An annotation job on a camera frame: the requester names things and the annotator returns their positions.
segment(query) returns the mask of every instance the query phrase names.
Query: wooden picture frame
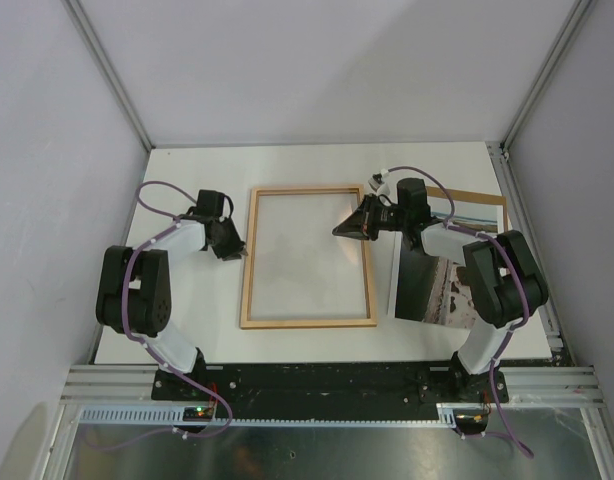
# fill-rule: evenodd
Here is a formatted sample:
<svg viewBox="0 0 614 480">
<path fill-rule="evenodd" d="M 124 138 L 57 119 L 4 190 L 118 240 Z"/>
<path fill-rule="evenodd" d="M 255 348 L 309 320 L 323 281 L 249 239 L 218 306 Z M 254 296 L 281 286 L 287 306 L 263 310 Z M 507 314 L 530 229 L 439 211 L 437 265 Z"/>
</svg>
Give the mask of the wooden picture frame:
<svg viewBox="0 0 614 480">
<path fill-rule="evenodd" d="M 443 191 L 438 187 L 426 187 L 427 196 L 434 198 L 444 198 L 447 197 L 443 193 Z M 468 192 L 465 190 L 451 190 L 447 189 L 450 193 L 451 198 L 455 202 L 465 202 L 465 203 L 480 203 L 482 205 L 494 205 L 503 207 L 503 227 L 504 231 L 509 230 L 509 217 L 507 215 L 507 198 L 502 195 L 491 195 L 488 193 L 476 193 L 476 192 Z"/>
<path fill-rule="evenodd" d="M 375 327 L 377 325 L 377 304 L 374 284 L 374 272 L 371 261 L 369 242 L 351 239 L 340 239 L 357 242 L 362 258 L 363 286 L 365 298 L 365 315 L 358 318 L 257 318 L 252 319 L 252 301 L 254 290 L 254 273 L 256 265 L 256 238 L 261 199 L 267 196 L 295 195 L 329 195 L 352 194 L 356 198 L 356 206 L 364 196 L 362 185 L 314 186 L 314 187 L 262 187 L 251 191 L 249 207 L 249 225 L 247 230 L 247 250 L 243 275 L 243 294 L 241 301 L 240 327 L 242 329 L 283 329 L 283 328 L 331 328 L 331 327 Z"/>
</svg>

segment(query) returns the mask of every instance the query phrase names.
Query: picture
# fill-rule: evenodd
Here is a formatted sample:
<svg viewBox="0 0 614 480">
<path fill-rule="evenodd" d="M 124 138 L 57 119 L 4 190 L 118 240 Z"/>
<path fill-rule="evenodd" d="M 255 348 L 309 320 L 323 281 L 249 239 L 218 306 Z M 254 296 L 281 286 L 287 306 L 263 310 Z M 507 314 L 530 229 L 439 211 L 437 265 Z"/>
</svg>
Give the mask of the picture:
<svg viewBox="0 0 614 480">
<path fill-rule="evenodd" d="M 456 213 L 453 223 L 492 234 L 508 229 L 505 198 L 473 192 L 450 191 Z M 444 218 L 449 202 L 439 189 L 428 188 L 432 215 Z M 389 298 L 389 316 L 453 328 L 470 329 L 474 309 L 465 268 L 445 258 L 408 251 L 396 235 Z"/>
</svg>

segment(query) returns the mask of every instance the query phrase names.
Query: purple cable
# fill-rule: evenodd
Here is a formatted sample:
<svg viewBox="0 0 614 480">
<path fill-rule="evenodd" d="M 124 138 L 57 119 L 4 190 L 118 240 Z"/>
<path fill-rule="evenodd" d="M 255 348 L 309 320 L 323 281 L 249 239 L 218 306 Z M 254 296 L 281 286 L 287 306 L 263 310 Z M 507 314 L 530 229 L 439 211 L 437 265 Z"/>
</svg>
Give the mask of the purple cable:
<svg viewBox="0 0 614 480">
<path fill-rule="evenodd" d="M 154 208 L 154 207 L 152 207 L 152 206 L 150 206 L 150 205 L 147 205 L 147 204 L 146 204 L 146 203 L 145 203 L 145 202 L 144 202 L 144 201 L 143 201 L 143 200 L 140 198 L 140 192 L 141 192 L 141 190 L 142 190 L 143 188 L 145 188 L 146 186 L 148 186 L 148 185 L 163 185 L 163 186 L 165 186 L 165 187 L 172 188 L 172 189 L 176 190 L 177 192 L 181 193 L 182 195 L 184 195 L 185 197 L 187 197 L 187 199 L 189 199 L 189 201 L 190 201 L 191 203 L 193 203 L 194 205 L 196 204 L 196 199 L 195 199 L 194 197 L 192 197 L 191 195 L 189 195 L 189 194 L 188 194 L 186 191 L 184 191 L 182 188 L 177 187 L 176 185 L 171 184 L 171 183 L 169 183 L 169 182 L 161 182 L 160 180 L 150 180 L 150 181 L 148 181 L 148 182 L 143 182 L 143 183 L 141 183 L 141 184 L 138 186 L 138 190 L 136 191 L 136 200 L 138 201 L 138 204 L 139 204 L 141 207 L 143 207 L 143 208 L 145 208 L 145 209 L 149 210 L 150 212 L 157 213 L 158 215 L 163 215 L 163 216 L 165 216 L 165 217 L 169 217 L 169 218 L 173 218 L 173 219 L 175 219 L 175 218 L 176 218 L 176 215 L 174 215 L 174 214 L 171 214 L 171 213 L 169 213 L 169 212 L 165 212 L 164 210 L 158 210 L 157 208 Z"/>
<path fill-rule="evenodd" d="M 505 335 L 505 338 L 503 339 L 496 353 L 494 353 L 494 356 L 491 359 L 491 363 L 489 364 L 489 384 L 491 387 L 492 395 L 494 397 L 496 408 L 498 409 L 498 413 L 500 415 L 500 419 L 503 422 L 503 425 L 505 426 L 507 433 L 490 432 L 490 433 L 485 433 L 485 435 L 496 437 L 496 438 L 502 438 L 505 440 L 511 440 L 516 445 L 516 447 L 518 447 L 518 449 L 521 451 L 521 453 L 524 456 L 526 456 L 529 459 L 532 459 L 534 458 L 534 452 L 527 445 L 525 445 L 523 442 L 521 442 L 518 439 L 513 429 L 511 428 L 509 420 L 507 419 L 507 415 L 505 415 L 505 412 L 503 411 L 502 405 L 500 404 L 500 399 L 498 398 L 498 389 L 496 388 L 496 380 L 494 376 L 496 362 L 498 362 L 503 351 L 505 350 L 505 348 L 507 348 L 507 345 L 509 345 L 509 342 L 511 340 L 512 335 L 514 334 L 514 331 L 519 329 L 520 327 L 523 327 L 529 321 L 529 303 L 527 302 L 527 295 L 525 294 L 525 289 L 523 288 L 523 285 L 520 281 L 518 272 L 516 272 L 516 269 L 514 268 L 514 264 L 511 262 L 509 255 L 507 255 L 507 252 L 505 252 L 505 249 L 502 247 L 500 243 L 498 243 L 498 241 L 494 237 L 487 235 L 486 233 L 483 233 L 483 232 L 477 232 L 476 230 L 472 230 L 471 228 L 461 227 L 458 225 L 451 225 L 449 223 L 449 221 L 452 219 L 452 217 L 454 217 L 456 213 L 456 206 L 454 204 L 453 198 L 451 198 L 451 194 L 449 193 L 449 190 L 447 190 L 438 180 L 436 180 L 430 174 L 428 174 L 427 172 L 419 168 L 410 167 L 407 165 L 404 165 L 401 167 L 392 167 L 389 169 L 389 172 L 396 172 L 398 170 L 412 170 L 414 172 L 420 173 L 421 175 L 424 175 L 429 180 L 434 182 L 438 186 L 438 188 L 440 188 L 442 192 L 445 194 L 445 196 L 447 197 L 447 200 L 449 200 L 449 204 L 451 205 L 451 210 L 449 212 L 449 215 L 445 217 L 445 219 L 443 220 L 443 224 L 445 225 L 445 227 L 449 230 L 453 230 L 455 232 L 460 232 L 460 233 L 465 233 L 467 235 L 473 235 L 474 237 L 483 238 L 487 240 L 488 242 L 490 242 L 500 254 L 501 258 L 505 262 L 505 265 L 507 266 L 507 269 L 509 270 L 509 273 L 511 274 L 512 280 L 514 281 L 514 285 L 516 289 L 518 290 L 518 294 L 520 296 L 520 302 L 523 308 L 523 319 L 520 322 L 512 325 L 509 328 L 509 331 Z M 460 432 L 458 427 L 456 427 L 456 431 L 460 433 L 461 436 L 463 436 L 464 438 L 482 437 L 482 435 L 479 435 L 479 434 L 464 435 L 462 432 Z"/>
<path fill-rule="evenodd" d="M 138 203 L 143 206 L 144 208 L 146 208 L 147 210 L 154 212 L 154 213 L 158 213 L 159 215 L 164 215 L 166 217 L 170 217 L 174 220 L 174 224 L 169 226 L 168 228 L 166 228 L 165 230 L 163 230 L 162 232 L 154 235 L 154 237 L 150 238 L 149 240 L 147 240 L 146 242 L 144 242 L 142 245 L 138 246 L 136 249 L 134 249 L 134 252 L 131 254 L 131 257 L 129 257 L 129 261 L 127 262 L 127 267 L 125 269 L 125 276 L 123 277 L 123 284 L 122 284 L 122 291 L 121 291 L 121 297 L 120 297 L 120 310 L 121 310 L 121 317 L 122 317 L 122 324 L 123 324 L 123 332 L 125 333 L 125 336 L 127 336 L 127 338 L 129 340 L 131 340 L 132 342 L 138 342 L 140 343 L 145 350 L 147 350 L 147 353 L 149 353 L 151 355 L 151 357 L 156 360 L 156 362 L 159 365 L 167 365 L 167 362 L 165 362 L 165 360 L 158 355 L 158 353 L 156 353 L 148 344 L 146 341 L 144 341 L 141 337 L 138 337 L 136 335 L 134 335 L 131 332 L 131 329 L 129 328 L 129 311 L 128 311 L 128 302 L 129 302 L 129 284 L 131 283 L 131 274 L 134 270 L 134 265 L 136 264 L 136 259 L 138 258 L 138 255 L 140 255 L 140 253 L 145 250 L 147 247 L 149 247 L 150 245 L 152 245 L 153 243 L 157 242 L 158 240 L 161 240 L 163 238 L 165 238 L 167 235 L 169 235 L 170 233 L 174 232 L 179 226 L 180 224 L 178 223 L 178 217 L 174 214 L 171 214 L 169 212 L 165 212 L 162 210 L 158 210 L 156 208 L 153 208 L 149 205 L 147 205 L 146 203 L 144 203 L 141 198 L 140 198 L 140 191 L 143 189 L 143 187 L 147 186 L 147 185 L 164 185 L 170 188 L 173 188 L 174 190 L 182 193 L 183 195 L 185 195 L 188 199 L 190 199 L 194 204 L 196 203 L 196 200 L 194 200 L 194 198 L 189 195 L 187 192 L 185 192 L 184 190 L 176 187 L 175 185 L 172 185 L 170 183 L 167 182 L 160 182 L 160 181 L 149 181 L 149 182 L 145 182 L 142 183 L 139 187 L 138 190 L 136 191 L 136 197 L 138 198 Z M 198 382 L 195 382 L 194 380 L 192 380 L 191 378 L 187 377 L 183 372 L 176 370 L 175 368 L 173 368 L 171 365 L 168 365 L 167 368 L 171 373 L 173 373 L 174 375 L 176 375 L 178 378 L 180 378 L 181 380 L 183 380 L 184 382 L 188 383 L 189 385 L 191 385 L 194 388 L 197 388 L 198 390 L 200 390 L 201 392 L 204 392 L 212 397 L 214 397 L 217 401 L 219 401 L 224 407 L 225 410 L 227 411 L 227 422 L 222 425 L 220 428 L 218 428 L 217 430 L 212 430 L 211 432 L 200 432 L 200 433 L 191 433 L 191 432 L 187 432 L 184 431 L 183 432 L 183 437 L 187 438 L 187 437 L 192 437 L 192 438 L 210 438 L 210 437 L 215 437 L 216 435 L 220 435 L 221 433 L 223 433 L 231 424 L 232 420 L 234 419 L 234 413 L 231 409 L 231 406 L 229 405 L 229 403 L 227 403 L 227 401 L 218 393 L 214 392 L 213 390 L 210 390 L 207 387 L 204 387 L 203 385 L 199 384 Z M 150 430 L 149 432 L 143 433 L 142 435 L 139 435 L 131 440 L 127 440 L 126 442 L 122 442 L 118 445 L 112 445 L 112 446 L 108 446 L 108 447 L 101 447 L 98 445 L 93 445 L 92 443 L 90 443 L 87 438 L 87 431 L 85 431 L 85 433 L 83 434 L 83 441 L 85 442 L 85 444 L 90 447 L 93 448 L 94 450 L 100 451 L 100 452 L 111 452 L 114 450 L 118 450 L 124 447 L 128 447 L 130 445 L 133 445 L 134 443 L 150 437 L 152 435 L 156 435 L 159 433 L 165 433 L 165 432 L 176 432 L 176 430 L 173 430 L 172 428 L 157 428 L 154 430 Z"/>
</svg>

